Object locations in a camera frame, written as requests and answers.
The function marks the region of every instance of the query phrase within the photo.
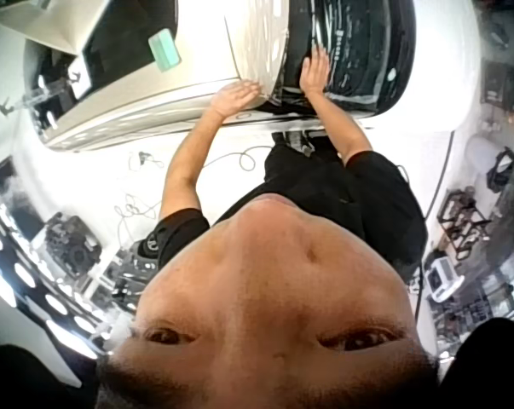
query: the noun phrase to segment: man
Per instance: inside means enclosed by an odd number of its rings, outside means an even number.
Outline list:
[[[161,270],[101,369],[103,407],[374,406],[436,387],[406,291],[424,218],[396,166],[325,97],[328,74],[314,49],[300,86],[332,145],[307,158],[279,141],[266,182],[212,228],[196,182],[258,84],[221,90],[178,148],[155,230]]]

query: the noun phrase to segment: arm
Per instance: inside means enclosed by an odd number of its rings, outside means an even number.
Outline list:
[[[344,164],[357,153],[372,151],[365,133],[353,118],[323,94],[330,71],[328,55],[322,48],[312,50],[312,58],[303,63],[300,88],[317,112],[332,144],[342,156]]]
[[[196,183],[204,168],[211,143],[224,120],[241,111],[259,93],[258,84],[240,81],[221,89],[213,97],[210,108],[194,126],[171,160],[165,177],[160,220],[182,209],[201,210]]]

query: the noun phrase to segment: white car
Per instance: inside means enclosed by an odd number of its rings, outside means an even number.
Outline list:
[[[33,111],[54,150],[187,132],[211,97],[240,78],[259,81],[264,96],[225,126],[319,129],[298,88],[312,43],[331,56],[329,96],[363,127],[450,131],[469,112],[481,65],[471,0],[112,0],[90,20],[78,56],[42,47],[30,84],[80,74]],[[181,63],[161,72],[147,40],[164,28]]]

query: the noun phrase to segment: short sleeve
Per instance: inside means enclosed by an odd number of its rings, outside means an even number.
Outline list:
[[[162,220],[154,229],[159,270],[209,228],[201,210],[196,209],[179,210]]]
[[[410,186],[376,152],[356,154],[346,169],[356,180],[367,243],[408,282],[427,243],[425,220]]]

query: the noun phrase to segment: eye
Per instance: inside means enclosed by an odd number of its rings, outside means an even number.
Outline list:
[[[164,345],[180,345],[191,343],[194,340],[188,335],[180,334],[169,328],[148,330],[145,332],[144,338],[151,343],[162,343]]]
[[[368,330],[340,335],[327,340],[322,340],[320,343],[325,348],[344,352],[377,347],[382,343],[388,343],[390,341],[394,341],[395,339],[396,337],[387,331]]]

